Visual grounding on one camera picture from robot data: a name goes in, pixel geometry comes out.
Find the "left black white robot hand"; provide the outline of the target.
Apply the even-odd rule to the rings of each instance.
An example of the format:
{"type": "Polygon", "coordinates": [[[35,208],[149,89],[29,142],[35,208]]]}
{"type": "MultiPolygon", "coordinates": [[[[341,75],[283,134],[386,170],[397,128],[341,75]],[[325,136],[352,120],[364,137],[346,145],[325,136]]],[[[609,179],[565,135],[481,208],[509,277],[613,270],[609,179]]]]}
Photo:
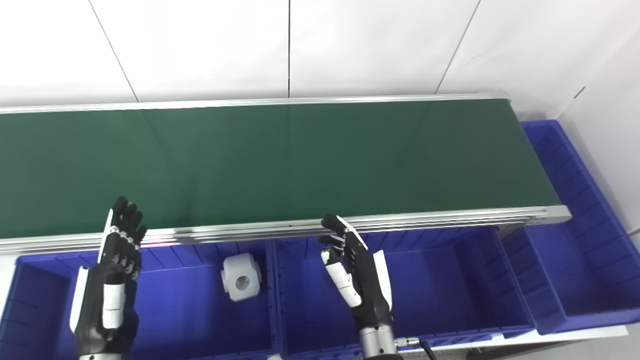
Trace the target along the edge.
{"type": "Polygon", "coordinates": [[[73,293],[70,330],[80,360],[123,360],[138,333],[135,310],[142,271],[143,214],[126,197],[109,210],[96,263],[81,266],[73,293]]]}

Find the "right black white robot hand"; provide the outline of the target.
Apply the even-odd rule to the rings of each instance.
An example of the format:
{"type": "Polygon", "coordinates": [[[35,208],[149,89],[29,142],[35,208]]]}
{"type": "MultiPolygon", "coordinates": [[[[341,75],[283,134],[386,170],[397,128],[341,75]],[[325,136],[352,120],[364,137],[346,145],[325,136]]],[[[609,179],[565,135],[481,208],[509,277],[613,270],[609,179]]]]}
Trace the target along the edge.
{"type": "Polygon", "coordinates": [[[384,251],[370,251],[359,232],[339,215],[327,213],[320,223],[333,231],[317,239],[325,245],[322,262],[352,310],[356,329],[391,327],[393,297],[384,251]]]}

